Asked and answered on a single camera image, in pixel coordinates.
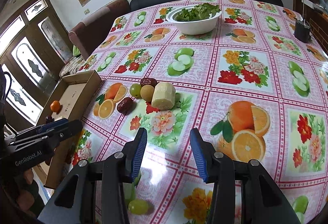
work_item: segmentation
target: window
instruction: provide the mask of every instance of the window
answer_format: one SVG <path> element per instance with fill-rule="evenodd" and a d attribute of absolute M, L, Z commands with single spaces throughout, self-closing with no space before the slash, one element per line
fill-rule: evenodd
<path fill-rule="evenodd" d="M 11 55 L 35 85 L 47 94 L 51 94 L 56 81 L 52 78 L 49 69 L 39 58 L 26 37 L 18 43 Z"/>
<path fill-rule="evenodd" d="M 73 57 L 73 53 L 55 29 L 49 17 L 46 17 L 43 21 L 41 21 L 38 26 L 52 48 L 66 64 Z"/>
<path fill-rule="evenodd" d="M 35 2 L 32 6 L 25 10 L 25 14 L 28 20 L 33 19 L 36 15 L 38 15 L 41 11 L 43 11 L 46 7 L 48 7 L 45 0 L 39 0 Z"/>
<path fill-rule="evenodd" d="M 36 125 L 43 107 L 22 88 L 5 64 L 2 65 L 2 70 L 9 72 L 13 80 L 6 101 L 30 123 Z"/>
<path fill-rule="evenodd" d="M 10 41 L 25 26 L 22 16 L 18 16 L 0 36 L 0 55 L 5 51 Z"/>

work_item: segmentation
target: green grape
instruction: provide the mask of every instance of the green grape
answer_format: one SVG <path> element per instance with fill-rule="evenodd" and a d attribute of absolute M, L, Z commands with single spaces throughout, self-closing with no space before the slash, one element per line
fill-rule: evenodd
<path fill-rule="evenodd" d="M 142 199 L 135 199 L 129 204 L 129 210 L 132 214 L 143 215 L 147 213 L 148 209 L 148 202 Z"/>
<path fill-rule="evenodd" d="M 130 94 L 135 98 L 141 98 L 140 90 L 141 90 L 140 84 L 134 83 L 130 87 Z"/>

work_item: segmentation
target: table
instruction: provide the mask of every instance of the table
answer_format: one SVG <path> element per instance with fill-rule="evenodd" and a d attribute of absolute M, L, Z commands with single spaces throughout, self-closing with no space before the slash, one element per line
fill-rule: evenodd
<path fill-rule="evenodd" d="M 222 9 L 209 33 L 180 34 L 165 20 L 175 8 L 203 2 Z M 106 159 L 145 127 L 148 144 L 136 196 L 153 210 L 141 216 L 129 213 L 130 222 L 204 223 L 213 185 L 198 177 L 191 152 L 189 131 L 197 127 L 205 141 L 230 157 L 260 160 L 291 204 L 305 196 L 299 198 L 308 201 L 305 223 L 311 220 L 328 195 L 328 57 L 314 38 L 305 44 L 293 36 L 294 17 L 301 18 L 258 1 L 182 0 L 116 19 L 106 40 L 80 68 L 97 70 L 103 83 L 93 100 L 86 101 L 83 135 L 72 148 L 67 170 L 83 158 Z M 194 64 L 180 76 L 169 76 L 168 65 L 180 48 L 195 51 Z M 179 99 L 172 110 L 158 111 L 135 99 L 137 106 L 127 116 L 117 110 L 105 119 L 97 116 L 99 96 L 109 86 L 122 83 L 129 89 L 143 77 L 175 86 Z M 223 136 L 216 125 L 221 120 L 233 131 Z M 99 193 L 96 201 L 100 223 Z M 240 222 L 240 205 L 237 184 L 235 223 Z"/>

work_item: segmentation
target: screw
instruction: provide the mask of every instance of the screw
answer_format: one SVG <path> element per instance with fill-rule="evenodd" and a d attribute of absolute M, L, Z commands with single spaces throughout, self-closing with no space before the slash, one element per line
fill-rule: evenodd
<path fill-rule="evenodd" d="M 88 162 L 86 161 L 86 160 L 81 160 L 80 162 L 79 162 L 79 166 L 80 167 L 84 167 L 86 164 L 87 164 Z"/>
<path fill-rule="evenodd" d="M 251 160 L 251 165 L 254 167 L 257 167 L 260 164 L 260 162 L 258 162 L 256 159 L 252 159 Z"/>
<path fill-rule="evenodd" d="M 124 154 L 122 153 L 122 152 L 116 152 L 115 154 L 114 154 L 114 157 L 115 158 L 122 158 L 124 156 Z"/>
<path fill-rule="evenodd" d="M 214 156 L 215 156 L 216 158 L 222 158 L 222 157 L 223 157 L 223 153 L 221 153 L 221 152 L 215 152 L 215 153 L 214 153 Z"/>

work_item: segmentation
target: glass door panel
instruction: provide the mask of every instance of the glass door panel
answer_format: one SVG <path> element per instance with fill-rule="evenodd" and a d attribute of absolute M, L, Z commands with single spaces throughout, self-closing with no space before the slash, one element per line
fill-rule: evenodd
<path fill-rule="evenodd" d="M 60 36 L 49 17 L 46 17 L 43 21 L 38 24 L 43 35 L 56 51 L 57 55 L 66 64 L 72 57 L 73 53 Z"/>
<path fill-rule="evenodd" d="M 9 72 L 12 78 L 12 83 L 6 101 L 25 119 L 33 125 L 36 125 L 38 118 L 43 110 L 43 107 L 37 103 L 19 82 L 14 78 L 5 64 L 2 65 L 4 72 Z"/>
<path fill-rule="evenodd" d="M 50 95 L 57 82 L 26 37 L 17 44 L 11 55 L 26 76 L 43 92 Z"/>

